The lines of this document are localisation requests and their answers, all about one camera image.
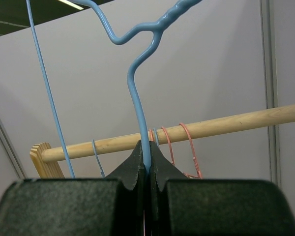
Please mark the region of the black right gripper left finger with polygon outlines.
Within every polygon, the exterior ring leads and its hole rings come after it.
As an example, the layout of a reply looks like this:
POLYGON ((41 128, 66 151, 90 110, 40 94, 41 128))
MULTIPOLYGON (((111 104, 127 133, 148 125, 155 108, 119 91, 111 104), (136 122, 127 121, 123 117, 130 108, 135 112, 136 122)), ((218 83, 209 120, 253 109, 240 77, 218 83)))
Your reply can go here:
POLYGON ((30 151, 43 178, 12 183, 0 200, 0 236, 141 236, 145 168, 141 143, 105 178, 64 178, 43 163, 48 143, 30 151))

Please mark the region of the blue hanger of white skirt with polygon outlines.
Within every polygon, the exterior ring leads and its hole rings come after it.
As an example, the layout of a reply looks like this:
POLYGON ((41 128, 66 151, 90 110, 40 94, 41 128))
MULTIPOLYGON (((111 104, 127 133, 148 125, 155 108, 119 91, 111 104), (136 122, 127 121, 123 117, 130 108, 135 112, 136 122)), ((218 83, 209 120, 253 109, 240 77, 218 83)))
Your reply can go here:
MULTIPOLYGON (((151 44, 143 51, 130 65, 128 72, 127 72, 127 86, 128 90, 133 102, 133 106, 135 109, 138 125, 139 125, 139 130, 140 130, 140 135, 141 135, 141 142, 142 142, 142 151, 143 151, 143 164, 147 172, 149 172, 149 169, 151 167, 151 153, 150 153, 150 146, 149 146, 149 139, 148 139, 148 127, 146 123, 146 118, 144 115, 144 110, 142 108, 142 104, 136 89, 135 85, 135 72, 138 69, 138 67, 145 61, 147 60, 158 48, 162 35, 164 31, 173 23, 175 22, 181 15, 183 15, 185 12, 187 12, 190 8, 193 6, 197 5, 200 3, 200 0, 179 0, 175 3, 174 6, 169 8, 163 16, 161 16, 157 21, 154 22, 145 22, 145 23, 139 23, 135 25, 132 29, 130 29, 124 36, 122 37, 117 37, 109 24, 109 21, 107 20, 104 12, 100 9, 100 7, 93 1, 91 0, 73 0, 72 1, 74 4, 79 4, 83 6, 88 6, 90 7, 98 16, 100 22, 102 23, 104 30, 107 33, 108 38, 112 43, 115 45, 123 45, 130 41, 134 36, 136 36, 138 33, 143 32, 143 31, 150 31, 153 33, 153 38, 151 41, 151 44)), ((30 28, 31 32, 33 35, 33 40, 34 44, 36 47, 44 83, 46 86, 46 91, 47 95, 49 98, 51 110, 53 113, 56 129, 58 132, 58 136, 60 139, 61 147, 64 152, 64 158, 67 164, 67 167, 69 169, 70 176, 72 178, 75 178, 74 171, 71 165, 71 161, 69 158, 68 150, 65 144, 64 136, 61 130, 59 118, 57 115, 57 110, 55 107, 54 99, 52 96, 47 72, 45 69, 44 61, 43 61, 43 56, 40 50, 38 38, 36 35, 35 31, 35 26, 34 26, 34 21, 33 21, 33 16, 32 16, 32 10, 31 10, 31 5, 30 1, 26 1, 26 6, 27 6, 27 12, 28 12, 28 17, 29 17, 29 23, 30 23, 30 28)))

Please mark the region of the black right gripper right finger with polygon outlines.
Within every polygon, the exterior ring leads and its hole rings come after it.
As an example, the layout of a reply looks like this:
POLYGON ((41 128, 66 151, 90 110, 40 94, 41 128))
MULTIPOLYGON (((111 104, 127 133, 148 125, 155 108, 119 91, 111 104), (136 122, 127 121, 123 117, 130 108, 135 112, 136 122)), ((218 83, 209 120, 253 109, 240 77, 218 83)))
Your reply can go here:
POLYGON ((261 179, 187 178, 150 143, 154 236, 295 236, 282 191, 261 179))

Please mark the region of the pink hanger with lemon skirt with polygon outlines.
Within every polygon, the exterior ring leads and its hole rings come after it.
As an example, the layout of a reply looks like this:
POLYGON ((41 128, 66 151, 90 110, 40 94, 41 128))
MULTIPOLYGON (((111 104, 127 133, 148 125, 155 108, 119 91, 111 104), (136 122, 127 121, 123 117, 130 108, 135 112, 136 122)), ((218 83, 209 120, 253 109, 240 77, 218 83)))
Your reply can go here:
POLYGON ((197 157, 196 157, 194 145, 193 145, 192 138, 191 138, 191 135, 189 133, 189 130, 187 129, 187 127, 186 127, 186 125, 184 123, 181 122, 181 123, 179 123, 179 125, 184 129, 184 131, 185 131, 185 133, 186 133, 186 135, 188 137, 188 141, 189 141, 189 144, 190 144, 190 147, 191 147, 191 152, 192 152, 192 157, 193 157, 195 170, 196 170, 196 173, 197 173, 197 178, 202 179, 203 176, 202 176, 202 173, 201 173, 200 168, 199 168, 198 160, 197 160, 197 157))

